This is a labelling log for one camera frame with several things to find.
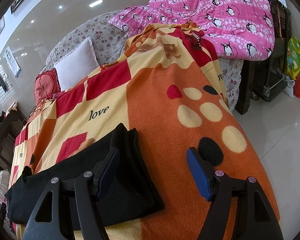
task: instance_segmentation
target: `white plastic bag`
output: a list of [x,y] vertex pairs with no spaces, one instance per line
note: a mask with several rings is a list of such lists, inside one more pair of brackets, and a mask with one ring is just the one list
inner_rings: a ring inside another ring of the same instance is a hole
[[293,87],[295,85],[295,81],[292,80],[290,77],[287,76],[287,83],[288,86],[284,89],[284,92],[289,96],[289,97],[293,97]]

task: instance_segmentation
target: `beige dots pattern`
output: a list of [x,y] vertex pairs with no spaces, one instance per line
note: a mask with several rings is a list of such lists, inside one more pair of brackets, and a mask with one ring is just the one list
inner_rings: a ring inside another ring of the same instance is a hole
[[178,119],[182,125],[188,128],[199,127],[202,125],[200,116],[185,105],[181,105],[178,108]]
[[222,111],[214,103],[203,103],[200,106],[200,111],[211,122],[219,122],[222,119]]
[[226,110],[228,113],[232,114],[229,107],[226,105],[226,103],[221,98],[219,99],[219,103],[224,108],[224,110]]
[[232,125],[228,125],[222,131],[223,143],[233,152],[241,153],[247,147],[247,142],[242,133]]
[[184,88],[183,92],[192,100],[199,100],[202,97],[202,93],[197,88]]

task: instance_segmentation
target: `bed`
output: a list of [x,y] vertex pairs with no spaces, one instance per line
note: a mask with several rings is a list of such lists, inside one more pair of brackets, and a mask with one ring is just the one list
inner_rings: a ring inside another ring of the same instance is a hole
[[[206,151],[207,158],[217,152],[214,166],[218,169],[240,179],[253,174],[279,219],[268,177],[227,106],[226,87],[218,78],[224,70],[216,51],[205,39],[199,43],[192,33],[203,35],[193,22],[152,24],[139,36],[126,40],[124,53],[114,62],[100,51],[98,60],[110,63],[56,99],[43,101],[28,120],[16,139],[10,186],[23,180],[20,176],[25,166],[30,167],[33,176],[39,175],[76,157],[122,123],[128,130],[135,128],[138,132],[138,147],[165,209],[106,227],[111,239],[198,236],[209,203],[196,189],[185,153],[200,143],[208,143],[208,148],[213,149]],[[111,58],[115,58],[123,43],[117,39],[114,45]],[[57,59],[59,53],[56,48],[52,57]],[[225,239],[231,239],[234,217],[235,204]],[[19,237],[23,229],[17,226]],[[75,236],[82,239],[80,231]]]
[[[128,36],[124,31],[108,23],[108,21],[121,12],[122,10],[118,10],[94,17],[71,31],[50,52],[46,60],[47,67],[42,72],[53,69],[55,62],[74,49],[88,36],[92,39],[93,48],[100,66],[117,60],[124,52]],[[229,108],[232,111],[238,101],[243,60],[228,60],[220,57],[219,61],[226,85]]]

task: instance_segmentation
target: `white wall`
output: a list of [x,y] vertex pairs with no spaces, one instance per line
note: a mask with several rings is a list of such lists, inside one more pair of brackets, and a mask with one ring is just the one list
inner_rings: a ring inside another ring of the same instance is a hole
[[10,8],[4,14],[5,27],[0,34],[0,53],[3,50],[13,31],[17,28],[24,17],[36,6],[41,0],[24,0],[18,9],[11,14]]

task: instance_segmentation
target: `black cloth hanging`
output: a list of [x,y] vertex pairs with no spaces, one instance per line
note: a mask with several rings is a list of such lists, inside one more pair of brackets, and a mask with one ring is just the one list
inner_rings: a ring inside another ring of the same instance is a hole
[[6,112],[2,111],[1,116],[0,116],[0,123],[6,118]]
[[[122,223],[163,209],[163,201],[142,160],[137,130],[127,131],[120,123],[102,139],[47,170],[32,175],[31,169],[26,166],[5,194],[9,220],[26,224],[51,178],[72,179],[90,171],[97,162],[104,160],[110,147],[119,149],[120,163],[108,194],[96,203],[103,225]],[[73,229],[80,230],[75,200],[69,198],[69,201]]]
[[6,93],[7,89],[6,89],[6,83],[3,81],[1,75],[0,75],[0,87],[3,88],[3,91]]

